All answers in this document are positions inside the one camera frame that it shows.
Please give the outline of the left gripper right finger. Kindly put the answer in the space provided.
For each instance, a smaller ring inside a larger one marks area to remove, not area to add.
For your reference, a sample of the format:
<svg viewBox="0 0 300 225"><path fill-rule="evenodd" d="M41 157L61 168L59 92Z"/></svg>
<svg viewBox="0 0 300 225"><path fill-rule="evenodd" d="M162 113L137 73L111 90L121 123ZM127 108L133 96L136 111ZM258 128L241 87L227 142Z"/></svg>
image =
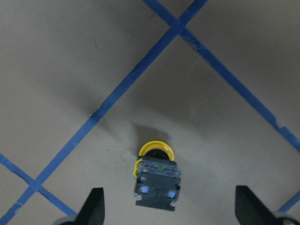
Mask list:
<svg viewBox="0 0 300 225"><path fill-rule="evenodd" d="M276 218L248 186L235 189L235 216L240 225L280 225Z"/></svg>

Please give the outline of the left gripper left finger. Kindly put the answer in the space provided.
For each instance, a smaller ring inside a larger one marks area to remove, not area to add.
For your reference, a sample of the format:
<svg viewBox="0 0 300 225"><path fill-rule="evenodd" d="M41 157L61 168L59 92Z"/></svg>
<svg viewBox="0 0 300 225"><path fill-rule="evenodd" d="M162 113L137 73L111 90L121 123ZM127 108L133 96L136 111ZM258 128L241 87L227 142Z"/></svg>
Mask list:
<svg viewBox="0 0 300 225"><path fill-rule="evenodd" d="M93 188L75 219L76 225L103 225L105 220L104 189Z"/></svg>

